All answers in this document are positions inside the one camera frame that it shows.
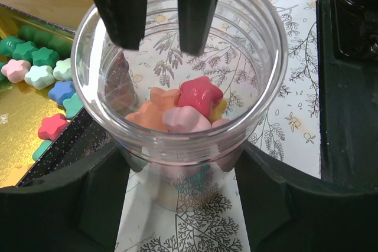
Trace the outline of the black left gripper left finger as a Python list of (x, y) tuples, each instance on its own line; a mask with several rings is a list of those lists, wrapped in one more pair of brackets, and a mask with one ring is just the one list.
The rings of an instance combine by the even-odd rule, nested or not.
[(1, 251), (113, 251), (129, 165), (108, 144), (20, 187), (1, 189)]

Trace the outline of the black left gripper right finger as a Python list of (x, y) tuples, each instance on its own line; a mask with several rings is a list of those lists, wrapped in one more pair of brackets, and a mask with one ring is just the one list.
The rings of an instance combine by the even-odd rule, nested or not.
[(377, 192), (315, 178), (249, 142), (235, 173), (252, 251), (377, 250)]

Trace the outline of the dark tin of star candies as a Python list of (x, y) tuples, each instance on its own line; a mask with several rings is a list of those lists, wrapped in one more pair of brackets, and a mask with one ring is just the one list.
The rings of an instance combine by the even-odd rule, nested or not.
[[(1, 66), (11, 60), (17, 43), (33, 42), (62, 59), (69, 57), (74, 31), (51, 24), (10, 6), (1, 5)], [(33, 152), (42, 144), (41, 121), (64, 108), (48, 98), (50, 86), (37, 90), (24, 81), (1, 76), (1, 187), (16, 185), (34, 164)]]

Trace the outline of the clear drinking glass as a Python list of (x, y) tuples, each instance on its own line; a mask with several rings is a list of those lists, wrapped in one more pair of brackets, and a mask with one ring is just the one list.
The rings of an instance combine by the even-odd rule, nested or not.
[(282, 21), (269, 0), (218, 0), (204, 52), (180, 49), (177, 0), (148, 0), (135, 51), (110, 39), (95, 6), (71, 52), (88, 113), (160, 206), (216, 202), (242, 143), (276, 97), (288, 63)]

